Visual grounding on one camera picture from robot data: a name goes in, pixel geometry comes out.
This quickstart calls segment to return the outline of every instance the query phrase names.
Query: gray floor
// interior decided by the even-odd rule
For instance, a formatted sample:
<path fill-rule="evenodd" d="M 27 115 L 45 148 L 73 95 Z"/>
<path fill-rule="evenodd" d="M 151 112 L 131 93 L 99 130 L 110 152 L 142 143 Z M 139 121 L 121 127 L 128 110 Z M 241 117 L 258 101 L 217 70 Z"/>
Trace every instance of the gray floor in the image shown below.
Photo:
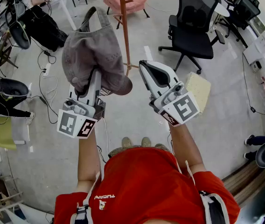
<path fill-rule="evenodd" d="M 107 9 L 102 0 L 75 0 L 74 8 L 71 0 L 68 7 L 74 17 L 75 24 L 79 26 L 85 12 L 91 6 L 100 6 Z M 172 51 L 159 52 L 159 45 L 171 45 L 167 37 L 168 18 L 176 14 L 178 0 L 148 0 L 146 11 L 150 18 L 146 18 L 143 11 L 128 15 L 128 30 L 132 64 L 137 65 L 139 60 L 146 59 L 144 46 L 149 46 L 154 60 L 175 67 L 180 54 Z M 64 13 L 53 7 L 53 18 L 61 30 L 69 33 L 71 27 Z M 122 49 L 123 60 L 126 62 L 123 29 L 116 30 L 117 22 L 112 14 L 109 15 L 111 24 L 115 29 L 119 44 Z M 225 34 L 225 28 L 218 29 Z M 224 178 L 244 163 L 243 152 L 248 148 L 243 141 L 250 134 L 261 134 L 261 117 L 249 111 L 246 96 L 241 43 L 236 42 L 235 36 L 226 39 L 226 44 L 214 45 L 214 58 L 212 60 L 197 59 L 202 66 L 202 77 L 212 84 L 210 97 L 204 113 L 187 123 L 206 164 L 206 168 L 220 178 Z M 37 65 L 37 56 L 40 48 L 35 43 L 30 49 L 18 53 L 16 64 L 19 69 L 10 65 L 3 66 L 3 72 L 9 77 L 20 80 L 26 84 L 33 82 L 33 95 L 40 95 L 38 79 L 40 70 Z M 53 102 L 53 109 L 58 111 L 67 97 L 69 84 L 64 76 L 61 66 L 62 49 L 52 53 L 57 57 L 57 62 L 52 65 L 50 75 L 59 78 L 57 96 Z M 40 57 L 40 64 L 45 65 L 47 58 Z M 258 107 L 258 88 L 253 73 L 247 66 L 246 77 L 249 87 L 251 102 Z M 177 71 L 181 81 L 186 82 L 188 74 L 196 71 L 196 67 L 185 57 Z M 163 143 L 168 145 L 168 126 L 163 118 L 153 112 L 149 107 L 149 92 L 146 90 L 137 69 L 132 69 L 129 77 L 133 82 L 133 90 L 124 97 L 112 95 L 105 97 L 109 151 L 121 145 L 125 136 L 131 138 L 134 144 L 140 144 L 141 139 L 149 137 L 153 144 Z M 42 91 L 55 86 L 56 80 L 49 78 L 41 80 Z M 31 141 L 20 145 L 16 151 L 8 151 L 11 169 L 14 176 L 19 177 L 18 184 L 24 192 L 25 203 L 44 210 L 53 210 L 55 198 L 62 193 L 70 193 L 77 181 L 77 140 L 67 138 L 56 132 L 56 125 L 51 125 L 47 117 L 46 106 L 35 98 L 29 105 L 21 104 L 21 109 L 36 112 L 36 118 L 30 126 Z M 106 132 L 103 121 L 96 127 L 98 145 L 103 150 L 107 160 Z M 0 169 L 4 174 L 9 174 L 7 155 L 0 149 L 3 161 Z"/>

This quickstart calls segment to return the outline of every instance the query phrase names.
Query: red t-shirt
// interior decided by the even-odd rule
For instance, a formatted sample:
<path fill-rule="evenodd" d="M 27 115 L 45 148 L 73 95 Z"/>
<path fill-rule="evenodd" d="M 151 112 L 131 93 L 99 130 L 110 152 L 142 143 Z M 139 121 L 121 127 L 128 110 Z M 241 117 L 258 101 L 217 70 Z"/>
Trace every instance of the red t-shirt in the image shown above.
<path fill-rule="evenodd" d="M 150 147 L 128 149 L 107 162 L 103 181 L 92 191 L 89 206 L 93 222 L 135 224 L 162 219 L 203 224 L 205 213 L 198 191 L 206 191 L 223 199 L 230 223 L 235 223 L 240 208 L 223 182 L 211 172 L 195 173 L 194 179 L 196 185 L 179 172 L 169 152 Z M 69 224 L 77 203 L 82 206 L 86 196 L 83 192 L 59 195 L 54 223 Z"/>

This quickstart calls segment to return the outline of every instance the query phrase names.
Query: coat rack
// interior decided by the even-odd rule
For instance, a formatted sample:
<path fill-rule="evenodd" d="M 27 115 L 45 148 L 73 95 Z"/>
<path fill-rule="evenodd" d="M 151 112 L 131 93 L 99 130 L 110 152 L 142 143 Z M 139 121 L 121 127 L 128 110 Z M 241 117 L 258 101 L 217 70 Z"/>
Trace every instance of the coat rack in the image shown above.
<path fill-rule="evenodd" d="M 139 68 L 136 65 L 131 65 L 131 59 L 129 54 L 129 42 L 128 42 L 128 30 L 127 30 L 127 19 L 126 19 L 126 3 L 132 2 L 133 0 L 120 0 L 120 6 L 121 6 L 121 14 L 114 15 L 114 18 L 120 22 L 123 26 L 123 35 L 124 35 L 124 42 L 125 42 L 125 49 L 126 49 L 126 57 L 127 57 L 127 63 L 124 63 L 124 65 L 127 66 L 126 70 L 126 76 L 128 76 L 128 72 L 132 67 Z"/>

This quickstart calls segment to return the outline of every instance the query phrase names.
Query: power strip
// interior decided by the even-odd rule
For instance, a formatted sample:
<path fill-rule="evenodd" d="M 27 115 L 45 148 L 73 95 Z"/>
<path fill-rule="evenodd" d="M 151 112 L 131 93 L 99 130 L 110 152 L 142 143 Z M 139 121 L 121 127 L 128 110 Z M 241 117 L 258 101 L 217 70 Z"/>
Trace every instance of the power strip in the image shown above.
<path fill-rule="evenodd" d="M 45 66 L 45 72 L 43 73 L 43 78 L 46 78 L 49 76 L 49 69 L 51 65 L 52 65 L 51 63 L 47 63 L 47 65 Z"/>

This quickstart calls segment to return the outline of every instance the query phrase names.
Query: gray cap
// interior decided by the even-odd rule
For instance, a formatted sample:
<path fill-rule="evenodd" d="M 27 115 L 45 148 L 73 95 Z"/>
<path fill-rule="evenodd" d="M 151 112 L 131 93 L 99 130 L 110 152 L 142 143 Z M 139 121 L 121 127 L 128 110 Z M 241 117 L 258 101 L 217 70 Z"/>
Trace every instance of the gray cap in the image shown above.
<path fill-rule="evenodd" d="M 101 29 L 90 32 L 89 19 L 96 11 Z M 133 88 L 131 80 L 124 75 L 122 55 L 113 28 L 105 11 L 99 7 L 92 7 L 81 27 L 68 36 L 62 66 L 67 80 L 78 92 L 87 85 L 95 66 L 102 73 L 102 87 L 111 93 L 126 95 Z"/>

